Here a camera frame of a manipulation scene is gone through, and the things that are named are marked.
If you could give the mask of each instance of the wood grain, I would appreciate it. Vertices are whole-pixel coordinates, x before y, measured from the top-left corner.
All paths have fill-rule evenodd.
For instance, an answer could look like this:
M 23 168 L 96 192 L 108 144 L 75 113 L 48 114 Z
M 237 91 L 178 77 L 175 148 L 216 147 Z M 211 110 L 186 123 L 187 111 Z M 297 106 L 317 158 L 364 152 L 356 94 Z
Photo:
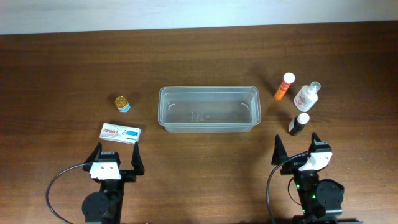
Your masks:
M 0 223 L 60 223 L 45 205 L 47 184 L 96 146 L 104 122 L 142 129 L 146 175 L 127 184 L 123 223 L 266 223 L 266 180 L 274 138 L 288 154 L 308 149 L 316 131 L 333 148 L 322 179 L 345 186 L 341 218 L 398 220 L 398 22 L 0 36 Z M 296 82 L 273 94 L 285 72 Z M 319 81 L 319 101 L 298 136 L 292 98 Z M 262 122 L 249 133 L 167 133 L 157 122 L 163 86 L 250 85 Z M 124 95 L 132 108 L 113 105 Z M 272 180 L 276 217 L 301 213 L 289 177 Z M 81 170 L 56 181 L 50 201 L 83 223 L 83 199 L 99 185 Z

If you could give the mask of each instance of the bottle cap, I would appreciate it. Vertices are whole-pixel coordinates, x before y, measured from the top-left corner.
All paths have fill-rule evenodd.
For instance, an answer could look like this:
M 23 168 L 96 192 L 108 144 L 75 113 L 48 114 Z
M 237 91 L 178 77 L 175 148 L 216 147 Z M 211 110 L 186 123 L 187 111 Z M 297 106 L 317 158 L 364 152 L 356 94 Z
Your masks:
M 298 121 L 300 124 L 307 124 L 309 120 L 310 120 L 310 115 L 308 115 L 307 113 L 301 113 L 301 114 L 297 117 L 297 121 Z
M 317 94 L 319 89 L 321 88 L 321 84 L 318 82 L 311 82 L 310 88 L 308 88 L 308 92 L 311 94 Z
M 286 73 L 286 74 L 284 75 L 284 81 L 285 81 L 287 84 L 293 83 L 294 80 L 296 80 L 296 77 L 294 76 L 293 73 L 288 72 L 288 73 Z

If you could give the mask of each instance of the red logo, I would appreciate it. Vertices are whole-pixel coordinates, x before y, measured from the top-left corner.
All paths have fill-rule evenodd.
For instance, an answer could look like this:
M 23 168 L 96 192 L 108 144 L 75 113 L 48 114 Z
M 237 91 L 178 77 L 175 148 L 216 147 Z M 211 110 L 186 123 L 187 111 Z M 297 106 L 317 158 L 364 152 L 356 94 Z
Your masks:
M 109 133 L 114 133 L 114 134 L 117 134 L 117 133 L 118 133 L 118 130 L 109 130 L 109 129 L 106 129 L 106 128 L 104 128 L 103 131 L 104 131 L 104 132 L 109 132 Z

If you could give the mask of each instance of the white bottle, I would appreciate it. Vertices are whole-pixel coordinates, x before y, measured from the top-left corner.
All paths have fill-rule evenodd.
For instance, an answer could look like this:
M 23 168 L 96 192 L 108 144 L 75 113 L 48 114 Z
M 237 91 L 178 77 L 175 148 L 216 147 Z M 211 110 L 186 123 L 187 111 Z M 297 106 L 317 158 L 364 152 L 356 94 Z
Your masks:
M 318 100 L 317 92 L 321 88 L 318 82 L 311 82 L 310 86 L 303 86 L 294 98 L 294 104 L 303 112 L 307 112 Z

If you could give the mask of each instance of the gray plastic bin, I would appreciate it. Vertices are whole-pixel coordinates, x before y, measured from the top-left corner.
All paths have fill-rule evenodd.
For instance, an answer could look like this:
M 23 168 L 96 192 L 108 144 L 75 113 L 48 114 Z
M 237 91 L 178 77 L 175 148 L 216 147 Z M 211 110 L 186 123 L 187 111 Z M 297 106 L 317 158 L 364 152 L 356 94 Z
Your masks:
M 158 121 L 173 133 L 247 132 L 261 122 L 254 86 L 163 87 Z

